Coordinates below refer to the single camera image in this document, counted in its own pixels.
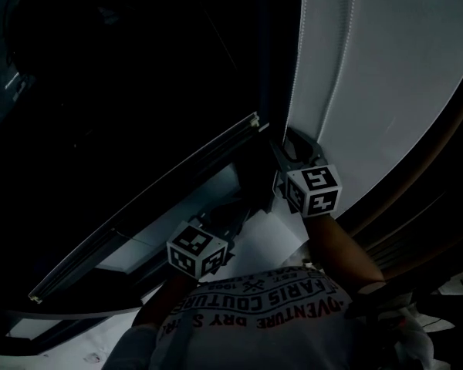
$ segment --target graphic print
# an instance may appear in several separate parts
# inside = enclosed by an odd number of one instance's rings
[[[309,190],[326,189],[336,186],[336,181],[327,167],[315,167],[302,172]]]
[[[270,329],[299,318],[315,322],[343,316],[349,303],[348,295],[325,274],[307,267],[203,283],[172,310],[158,341],[179,329],[186,311],[193,313],[193,328]]]
[[[187,226],[173,243],[185,249],[191,254],[198,256],[211,243],[213,237],[192,226]]]

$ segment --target white t-shirt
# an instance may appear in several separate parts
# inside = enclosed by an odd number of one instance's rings
[[[345,319],[350,302],[325,274],[306,267],[203,284],[159,331],[127,332],[104,369],[340,369],[356,360],[360,366],[371,347],[365,322]]]

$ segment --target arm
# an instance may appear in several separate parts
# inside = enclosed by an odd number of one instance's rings
[[[198,282],[194,278],[178,272],[168,279],[139,310],[132,326],[152,325],[159,329],[170,311],[180,300],[191,293],[197,284]]]
[[[189,294],[197,281],[177,273],[168,279],[139,310],[132,328],[125,332],[106,360],[103,370],[145,370],[156,348],[157,330],[175,305]]]
[[[349,294],[374,282],[384,281],[369,255],[329,215],[303,221],[309,235],[309,249],[326,273]]]

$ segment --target sleeve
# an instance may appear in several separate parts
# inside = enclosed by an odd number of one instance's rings
[[[115,345],[103,370],[147,370],[156,347],[156,336],[154,326],[130,328]]]

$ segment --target person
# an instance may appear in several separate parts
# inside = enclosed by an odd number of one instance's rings
[[[385,337],[344,314],[384,276],[332,217],[304,224],[326,274],[284,267],[200,286],[178,274],[141,308],[103,370],[370,368],[374,342]],[[423,335],[414,323],[398,323],[406,342]],[[430,368],[429,341],[411,343],[407,368]]]

